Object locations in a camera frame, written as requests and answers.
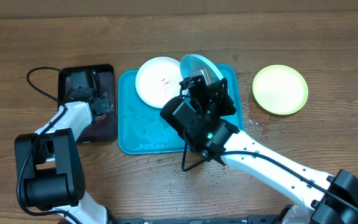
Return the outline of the green and pink sponge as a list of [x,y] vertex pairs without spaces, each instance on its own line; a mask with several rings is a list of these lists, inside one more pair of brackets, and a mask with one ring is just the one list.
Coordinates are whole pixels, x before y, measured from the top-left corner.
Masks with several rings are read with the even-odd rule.
[[105,113],[100,116],[97,116],[95,118],[95,122],[96,123],[107,123],[108,122],[107,114]]

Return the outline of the white round plate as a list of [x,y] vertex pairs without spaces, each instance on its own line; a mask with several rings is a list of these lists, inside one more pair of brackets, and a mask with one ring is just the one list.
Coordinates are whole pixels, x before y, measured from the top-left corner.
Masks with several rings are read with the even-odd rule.
[[137,71],[135,88],[146,104],[163,108],[180,94],[181,81],[183,77],[179,61],[170,57],[155,57],[146,61]]

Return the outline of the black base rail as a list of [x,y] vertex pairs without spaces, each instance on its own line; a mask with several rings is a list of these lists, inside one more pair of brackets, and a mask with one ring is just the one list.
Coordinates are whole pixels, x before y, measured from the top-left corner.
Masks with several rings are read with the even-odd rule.
[[280,223],[278,215],[249,215],[242,218],[182,218],[182,219],[154,219],[121,218],[116,219],[119,224],[274,224]]

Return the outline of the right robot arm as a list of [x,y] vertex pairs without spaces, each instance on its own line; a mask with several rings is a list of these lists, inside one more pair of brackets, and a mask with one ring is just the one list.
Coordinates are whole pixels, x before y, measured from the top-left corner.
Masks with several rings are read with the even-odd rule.
[[173,97],[161,117],[200,156],[187,172],[206,161],[242,170],[288,197],[277,223],[358,223],[358,179],[345,170],[337,175],[298,164],[261,145],[226,121],[236,112],[225,78],[213,84],[202,76],[180,82],[187,95]]

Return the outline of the yellow-green round plate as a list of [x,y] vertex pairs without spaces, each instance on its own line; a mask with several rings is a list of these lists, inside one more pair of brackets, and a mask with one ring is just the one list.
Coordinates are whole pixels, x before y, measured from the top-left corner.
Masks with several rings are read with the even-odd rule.
[[252,93],[264,110],[277,115],[290,115],[304,107],[308,85],[303,76],[286,65],[269,65],[261,69],[252,82]]

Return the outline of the light blue round plate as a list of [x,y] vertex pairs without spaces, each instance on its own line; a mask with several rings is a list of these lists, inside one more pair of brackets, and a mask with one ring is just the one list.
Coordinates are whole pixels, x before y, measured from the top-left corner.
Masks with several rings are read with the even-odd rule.
[[215,64],[208,58],[199,54],[189,54],[180,60],[180,72],[183,78],[190,76],[191,72],[207,69],[212,81],[222,80],[224,77]]

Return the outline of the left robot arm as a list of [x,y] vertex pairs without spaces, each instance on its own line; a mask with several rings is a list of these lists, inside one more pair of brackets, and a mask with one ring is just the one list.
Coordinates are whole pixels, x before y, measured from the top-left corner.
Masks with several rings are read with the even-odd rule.
[[56,115],[14,143],[20,208],[32,216],[59,214],[69,223],[115,223],[116,219],[86,191],[76,140],[103,114],[104,95],[73,90]]

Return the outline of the teal plastic serving tray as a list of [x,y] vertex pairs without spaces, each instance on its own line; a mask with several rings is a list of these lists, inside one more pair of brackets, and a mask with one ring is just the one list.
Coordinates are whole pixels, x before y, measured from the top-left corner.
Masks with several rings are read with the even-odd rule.
[[[244,130],[244,120],[241,111],[241,98],[237,84],[237,76],[232,67],[226,64],[216,64],[218,70],[227,80],[227,91],[234,107],[235,114],[223,116],[222,119]],[[135,79],[139,70],[128,70],[119,78],[118,84],[118,143],[126,154],[160,154],[168,152],[183,152],[184,140],[161,116],[160,108],[145,103],[135,88]],[[186,136],[192,145],[208,142],[213,136],[210,129],[199,131],[196,135],[193,128]]]

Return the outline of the black rectangular tray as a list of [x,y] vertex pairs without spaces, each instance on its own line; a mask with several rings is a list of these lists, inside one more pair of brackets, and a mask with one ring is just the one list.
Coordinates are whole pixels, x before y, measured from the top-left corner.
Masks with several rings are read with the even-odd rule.
[[107,92],[109,103],[111,105],[111,112],[106,113],[107,123],[96,123],[95,121],[87,126],[79,135],[78,142],[96,142],[96,141],[111,141],[117,137],[117,118],[115,105],[115,89],[114,89],[114,68],[110,64],[87,65],[80,67],[64,68],[58,74],[58,100],[63,101],[66,97],[70,101],[85,101],[90,102],[90,98],[73,99],[71,91],[73,84],[71,81],[71,74],[79,70],[96,70],[100,78],[99,94]]

